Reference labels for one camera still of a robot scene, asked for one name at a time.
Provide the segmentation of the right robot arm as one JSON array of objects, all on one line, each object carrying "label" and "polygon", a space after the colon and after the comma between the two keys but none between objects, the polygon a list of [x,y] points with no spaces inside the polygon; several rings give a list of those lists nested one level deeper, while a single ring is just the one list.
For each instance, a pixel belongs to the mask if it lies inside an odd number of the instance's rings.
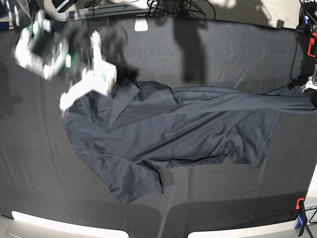
[{"label": "right robot arm", "polygon": [[99,31],[90,32],[85,20],[60,22],[38,0],[3,0],[18,39],[13,50],[17,64],[44,80],[65,77],[69,89],[59,101],[65,113],[86,94],[111,95],[117,68],[102,55]]}]

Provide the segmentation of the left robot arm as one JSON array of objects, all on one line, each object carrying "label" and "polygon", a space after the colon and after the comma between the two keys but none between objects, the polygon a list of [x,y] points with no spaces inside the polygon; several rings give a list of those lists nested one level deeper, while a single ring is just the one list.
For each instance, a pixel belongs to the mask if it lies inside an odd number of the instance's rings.
[{"label": "left robot arm", "polygon": [[297,30],[300,33],[309,34],[307,55],[315,60],[314,71],[308,77],[306,84],[302,85],[302,91],[317,90],[317,1],[300,0],[299,24]]}]

